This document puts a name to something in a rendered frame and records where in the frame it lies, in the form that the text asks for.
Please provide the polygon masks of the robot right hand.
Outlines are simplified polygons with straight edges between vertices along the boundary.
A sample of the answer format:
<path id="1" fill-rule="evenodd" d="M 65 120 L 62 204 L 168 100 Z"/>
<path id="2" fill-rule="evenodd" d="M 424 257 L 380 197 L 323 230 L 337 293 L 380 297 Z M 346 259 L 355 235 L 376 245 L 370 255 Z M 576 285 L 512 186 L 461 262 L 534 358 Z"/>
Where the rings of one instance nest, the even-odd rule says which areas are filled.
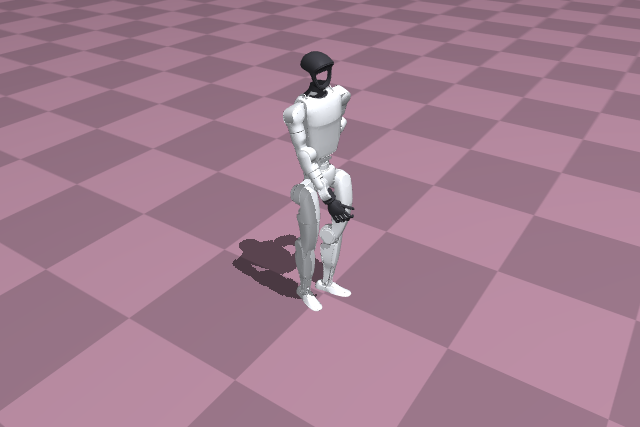
<path id="1" fill-rule="evenodd" d="M 336 200 L 336 196 L 335 196 L 335 194 L 333 193 L 333 191 L 330 188 L 328 188 L 327 190 L 328 190 L 328 193 L 330 194 L 330 196 L 332 198 L 327 200 L 327 201 L 323 201 L 323 202 L 324 202 L 324 204 L 328 204 L 328 211 L 329 211 L 330 215 L 332 216 L 332 218 L 334 219 L 334 221 L 336 223 L 340 223 L 340 222 L 349 221 L 350 218 L 353 218 L 354 215 L 350 215 L 347 211 L 345 211 L 345 208 L 350 209 L 350 210 L 354 210 L 354 207 L 350 207 L 350 206 L 342 204 L 341 201 Z"/>

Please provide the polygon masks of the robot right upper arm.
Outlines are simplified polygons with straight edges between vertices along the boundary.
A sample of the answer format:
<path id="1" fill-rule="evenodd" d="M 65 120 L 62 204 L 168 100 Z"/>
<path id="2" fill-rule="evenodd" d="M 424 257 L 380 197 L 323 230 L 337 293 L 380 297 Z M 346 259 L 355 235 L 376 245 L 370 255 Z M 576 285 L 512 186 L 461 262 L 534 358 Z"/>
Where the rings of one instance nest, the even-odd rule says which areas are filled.
<path id="1" fill-rule="evenodd" d="M 283 120 L 288 127 L 297 158 L 301 151 L 305 151 L 310 156 L 311 162 L 313 162 L 316 159 L 317 153 L 312 147 L 306 146 L 306 133 L 303 125 L 304 119 L 304 104 L 301 102 L 291 105 L 283 112 Z"/>

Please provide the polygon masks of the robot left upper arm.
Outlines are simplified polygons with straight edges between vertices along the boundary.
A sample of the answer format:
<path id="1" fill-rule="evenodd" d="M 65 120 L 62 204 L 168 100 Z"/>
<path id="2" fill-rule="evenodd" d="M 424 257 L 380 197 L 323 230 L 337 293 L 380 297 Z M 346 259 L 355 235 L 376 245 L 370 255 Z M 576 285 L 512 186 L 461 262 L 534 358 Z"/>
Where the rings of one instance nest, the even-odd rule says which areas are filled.
<path id="1" fill-rule="evenodd" d="M 347 124 L 346 119 L 344 117 L 342 117 L 342 116 L 345 113 L 345 109 L 346 109 L 348 101 L 350 100 L 351 94 L 350 94 L 349 91 L 347 91 L 345 88 L 343 88 L 340 85 L 336 85 L 333 88 L 336 89 L 340 93 L 341 98 L 342 98 L 342 115 L 341 115 L 341 131 L 340 131 L 340 133 L 341 133 L 341 132 L 343 132 L 343 130 L 344 130 L 346 124 Z"/>

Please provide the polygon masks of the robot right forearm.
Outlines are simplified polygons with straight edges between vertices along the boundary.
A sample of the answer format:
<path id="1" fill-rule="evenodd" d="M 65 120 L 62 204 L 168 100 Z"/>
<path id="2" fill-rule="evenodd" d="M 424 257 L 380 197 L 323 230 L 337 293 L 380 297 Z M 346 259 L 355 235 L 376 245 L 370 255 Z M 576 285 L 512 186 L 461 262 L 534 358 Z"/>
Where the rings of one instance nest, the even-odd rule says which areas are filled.
<path id="1" fill-rule="evenodd" d="M 332 197 L 328 193 L 328 181 L 323 177 L 317 163 L 311 163 L 310 156 L 307 152 L 301 151 L 298 154 L 298 160 L 304 173 L 308 175 L 313 183 L 314 189 L 318 192 L 322 201 L 327 201 Z"/>

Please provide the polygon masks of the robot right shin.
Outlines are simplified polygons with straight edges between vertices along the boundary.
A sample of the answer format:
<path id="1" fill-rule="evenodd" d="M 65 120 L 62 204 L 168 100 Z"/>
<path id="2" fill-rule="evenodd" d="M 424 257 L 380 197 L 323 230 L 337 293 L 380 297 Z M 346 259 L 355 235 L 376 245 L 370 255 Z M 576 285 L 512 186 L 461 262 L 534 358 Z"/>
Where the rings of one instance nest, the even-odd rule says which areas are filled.
<path id="1" fill-rule="evenodd" d="M 315 269 L 315 253 L 314 250 L 310 250 L 306 255 L 301 247 L 300 239 L 295 241 L 295 248 L 295 261 L 300 276 L 301 292 L 306 295 L 306 289 L 311 292 L 311 281 Z"/>

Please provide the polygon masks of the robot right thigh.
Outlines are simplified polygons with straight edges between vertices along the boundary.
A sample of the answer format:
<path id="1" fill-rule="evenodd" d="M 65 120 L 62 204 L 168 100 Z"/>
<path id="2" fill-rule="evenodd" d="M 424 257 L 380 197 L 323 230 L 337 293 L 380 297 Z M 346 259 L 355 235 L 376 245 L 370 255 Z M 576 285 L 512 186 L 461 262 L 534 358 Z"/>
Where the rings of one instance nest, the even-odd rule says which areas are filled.
<path id="1" fill-rule="evenodd" d="M 290 192 L 291 200 L 300 205 L 297 221 L 300 229 L 301 247 L 303 252 L 316 248 L 320 225 L 320 205 L 318 194 L 314 190 L 310 179 L 305 179 L 295 185 Z M 297 240 L 298 240 L 297 239 Z"/>

